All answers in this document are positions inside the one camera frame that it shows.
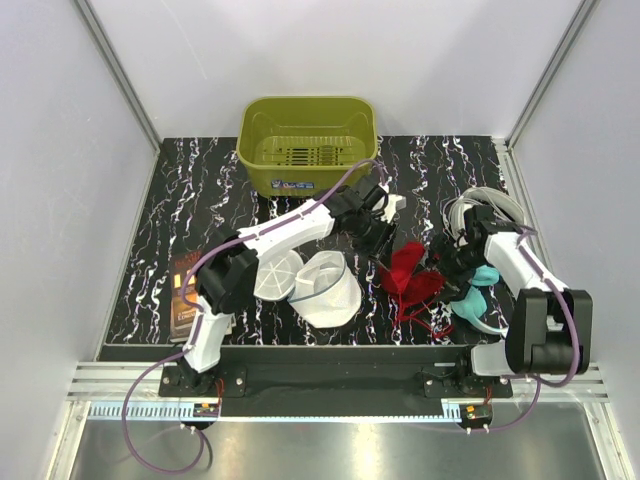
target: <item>sticker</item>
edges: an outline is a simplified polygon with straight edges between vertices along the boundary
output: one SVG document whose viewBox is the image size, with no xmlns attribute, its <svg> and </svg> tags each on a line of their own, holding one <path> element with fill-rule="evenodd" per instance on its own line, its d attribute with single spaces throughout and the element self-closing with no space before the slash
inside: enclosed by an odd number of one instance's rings
<svg viewBox="0 0 640 480">
<path fill-rule="evenodd" d="M 313 182 L 283 182 L 282 180 L 271 180 L 271 188 L 275 188 L 276 190 L 312 190 L 315 186 Z"/>
</svg>

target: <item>black marble surface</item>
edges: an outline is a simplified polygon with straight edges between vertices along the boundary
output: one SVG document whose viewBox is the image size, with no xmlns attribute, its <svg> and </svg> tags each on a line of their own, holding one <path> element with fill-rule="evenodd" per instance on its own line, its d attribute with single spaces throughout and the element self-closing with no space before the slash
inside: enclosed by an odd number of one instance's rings
<svg viewBox="0 0 640 480">
<path fill-rule="evenodd" d="M 490 137 L 380 137 L 378 159 L 393 193 L 407 197 L 400 212 L 395 247 L 417 240 L 428 244 L 442 230 L 441 209 L 470 186 L 505 190 Z M 222 222 L 239 228 L 266 221 L 300 204 L 265 199 L 251 188 L 237 159 L 235 138 L 178 138 L 164 141 L 137 229 L 117 303 L 105 339 L 108 345 L 166 345 L 169 337 L 172 255 L 202 248 Z M 237 319 L 229 344 L 247 345 L 406 345 L 480 343 L 486 336 L 457 319 L 448 305 L 434 305 L 421 318 L 435 328 L 449 323 L 448 338 L 433 339 L 416 324 L 392 328 L 396 303 L 380 289 L 374 265 L 355 254 L 347 238 L 334 236 L 301 247 L 307 260 L 319 250 L 345 252 L 359 279 L 363 301 L 355 321 L 338 330 L 315 331 L 286 302 L 256 300 Z M 483 289 L 489 324 L 504 324 L 513 300 L 498 284 Z"/>
</svg>

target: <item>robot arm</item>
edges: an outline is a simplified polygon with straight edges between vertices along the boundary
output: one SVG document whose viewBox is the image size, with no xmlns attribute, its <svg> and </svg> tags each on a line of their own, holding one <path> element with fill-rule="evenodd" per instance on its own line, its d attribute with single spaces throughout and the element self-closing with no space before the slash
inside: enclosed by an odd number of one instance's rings
<svg viewBox="0 0 640 480">
<path fill-rule="evenodd" d="M 388 193 L 388 187 L 363 177 L 353 187 L 343 187 L 318 204 L 317 196 L 278 218 L 238 231 L 222 225 L 214 233 L 210 248 L 238 238 L 238 242 L 196 273 L 198 303 L 203 310 L 184 347 L 185 359 L 202 373 L 218 364 L 220 346 L 235 314 L 254 302 L 256 273 L 292 248 L 336 233 L 348 233 L 354 248 L 378 263 L 391 259 L 397 226 L 394 217 L 405 199 Z"/>
<path fill-rule="evenodd" d="M 474 206 L 464 213 L 463 241 L 434 239 L 430 261 L 446 278 L 445 297 L 466 295 L 468 280 L 481 265 L 493 265 L 516 298 L 504 342 L 478 345 L 471 351 L 473 372 L 480 376 L 570 371 L 574 345 L 568 319 L 556 293 L 567 304 L 578 334 L 580 361 L 577 373 L 589 366 L 593 302 L 582 290 L 558 280 L 526 244 L 520 226 L 497 220 L 489 206 Z M 549 328 L 553 319 L 560 329 Z"/>
</svg>

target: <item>plastic basket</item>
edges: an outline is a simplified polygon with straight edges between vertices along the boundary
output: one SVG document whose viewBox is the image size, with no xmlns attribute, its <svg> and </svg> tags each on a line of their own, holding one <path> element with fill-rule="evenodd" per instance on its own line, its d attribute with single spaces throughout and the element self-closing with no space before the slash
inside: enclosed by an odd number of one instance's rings
<svg viewBox="0 0 640 480">
<path fill-rule="evenodd" d="M 238 158 L 262 196 L 310 196 L 331 188 L 378 151 L 371 105 L 354 97 L 267 97 L 244 112 Z M 371 170 L 363 165 L 348 185 Z"/>
</svg>

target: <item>red fabric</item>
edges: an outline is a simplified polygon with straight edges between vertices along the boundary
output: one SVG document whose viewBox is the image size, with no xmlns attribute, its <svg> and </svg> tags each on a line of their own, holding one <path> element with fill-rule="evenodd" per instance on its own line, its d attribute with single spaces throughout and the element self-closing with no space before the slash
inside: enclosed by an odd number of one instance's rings
<svg viewBox="0 0 640 480">
<path fill-rule="evenodd" d="M 416 315 L 425 310 L 429 304 L 410 315 L 405 315 L 407 308 L 435 297 L 444 286 L 445 279 L 438 272 L 420 272 L 413 275 L 424 253 L 425 248 L 422 244 L 409 242 L 392 255 L 391 271 L 380 269 L 382 288 L 398 302 L 399 311 L 394 326 L 402 321 L 414 321 L 431 330 L 428 324 L 416 318 Z M 448 335 L 450 331 L 448 328 L 432 334 L 434 337 L 442 337 Z"/>
</svg>

